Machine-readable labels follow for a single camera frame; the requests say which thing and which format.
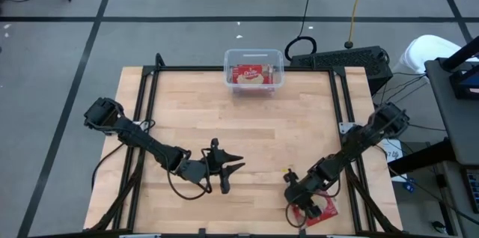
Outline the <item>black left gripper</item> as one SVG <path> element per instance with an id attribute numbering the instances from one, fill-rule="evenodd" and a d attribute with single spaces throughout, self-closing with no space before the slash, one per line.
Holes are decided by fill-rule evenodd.
<path id="1" fill-rule="evenodd" d="M 236 162 L 243 159 L 242 156 L 235 156 L 226 153 L 224 150 L 219 149 L 219 140 L 213 138 L 210 143 L 210 148 L 207 149 L 207 156 L 205 159 L 208 171 L 206 174 L 207 181 L 207 191 L 212 192 L 213 188 L 210 182 L 211 175 L 218 175 L 220 178 L 220 189 L 222 194 L 227 194 L 231 190 L 231 185 L 229 182 L 229 176 L 232 175 L 235 171 L 239 170 L 245 165 L 244 162 L 237 163 L 234 165 L 223 165 L 226 162 Z"/>

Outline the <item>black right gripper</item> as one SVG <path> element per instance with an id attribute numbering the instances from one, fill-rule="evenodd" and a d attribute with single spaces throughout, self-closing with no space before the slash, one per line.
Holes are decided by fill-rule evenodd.
<path id="1" fill-rule="evenodd" d="M 311 189 L 307 189 L 305 183 L 299 182 L 299 178 L 295 172 L 289 170 L 284 176 L 287 188 L 284 190 L 284 197 L 288 204 L 294 204 L 308 218 L 318 217 L 321 211 L 312 201 L 314 194 Z"/>

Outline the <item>red popcorn bag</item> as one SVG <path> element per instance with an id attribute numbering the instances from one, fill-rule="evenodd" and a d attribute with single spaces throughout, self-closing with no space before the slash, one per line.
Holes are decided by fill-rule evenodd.
<path id="1" fill-rule="evenodd" d="M 302 228 L 309 228 L 339 214 L 338 208 L 336 207 L 335 198 L 326 198 L 319 195 L 313 195 L 312 201 L 316 206 L 319 207 L 321 214 L 318 217 L 310 219 L 295 204 L 292 204 L 290 211 L 294 217 L 293 223 L 295 225 L 300 225 L 301 223 L 305 222 Z"/>
<path id="2" fill-rule="evenodd" d="M 240 64 L 232 67 L 232 82 L 242 85 L 271 85 L 273 67 L 270 64 Z"/>

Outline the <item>clear plastic bin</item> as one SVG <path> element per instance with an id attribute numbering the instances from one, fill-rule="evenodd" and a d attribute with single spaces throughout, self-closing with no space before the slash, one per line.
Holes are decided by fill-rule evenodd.
<path id="1" fill-rule="evenodd" d="M 271 85 L 242 85 L 232 82 L 232 67 L 240 64 L 270 64 Z M 236 94 L 271 94 L 284 84 L 284 56 L 277 49 L 229 49 L 225 52 L 224 83 Z"/>

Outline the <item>white paper sheet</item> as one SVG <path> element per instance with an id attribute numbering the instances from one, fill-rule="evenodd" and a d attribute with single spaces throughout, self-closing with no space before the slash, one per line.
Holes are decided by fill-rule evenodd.
<path id="1" fill-rule="evenodd" d="M 387 162 L 392 162 L 404 156 L 400 141 L 397 139 L 383 139 L 382 148 L 387 154 Z"/>

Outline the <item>black metal strut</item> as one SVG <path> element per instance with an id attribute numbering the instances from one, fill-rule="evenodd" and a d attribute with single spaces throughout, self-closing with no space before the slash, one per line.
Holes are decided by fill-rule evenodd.
<path id="1" fill-rule="evenodd" d="M 412 172 L 444 161 L 455 161 L 456 156 L 448 138 L 388 163 L 391 177 Z"/>

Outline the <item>black side table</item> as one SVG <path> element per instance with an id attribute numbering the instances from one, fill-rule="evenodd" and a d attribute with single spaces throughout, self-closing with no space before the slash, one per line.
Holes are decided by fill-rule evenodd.
<path id="1" fill-rule="evenodd" d="M 479 35 L 425 67 L 456 161 L 479 165 Z"/>

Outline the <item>white round stool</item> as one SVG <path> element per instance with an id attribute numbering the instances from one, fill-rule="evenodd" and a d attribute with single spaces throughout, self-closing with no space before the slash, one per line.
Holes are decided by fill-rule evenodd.
<path id="1" fill-rule="evenodd" d="M 397 63 L 392 68 L 392 73 L 424 74 L 427 61 L 437 58 L 449 58 L 461 47 L 441 37 L 426 34 L 414 39 Z"/>

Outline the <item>black table frame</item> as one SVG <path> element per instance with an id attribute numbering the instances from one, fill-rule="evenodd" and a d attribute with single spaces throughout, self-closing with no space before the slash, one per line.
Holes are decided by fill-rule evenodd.
<path id="1" fill-rule="evenodd" d="M 284 215 L 285 173 L 304 177 L 318 159 L 340 149 L 338 122 L 327 72 L 285 72 L 285 83 L 271 97 L 235 96 L 224 83 L 223 66 L 164 67 L 159 72 L 150 135 L 201 157 L 201 148 L 218 138 L 220 148 L 243 156 L 245 165 L 230 178 L 223 195 L 219 178 L 213 192 L 187 201 L 168 185 L 167 174 L 146 155 L 133 230 L 136 233 L 254 234 L 299 236 Z M 97 172 L 84 228 L 92 228 L 117 197 L 127 148 Z M 372 199 L 402 229 L 385 155 L 377 147 L 363 153 Z"/>

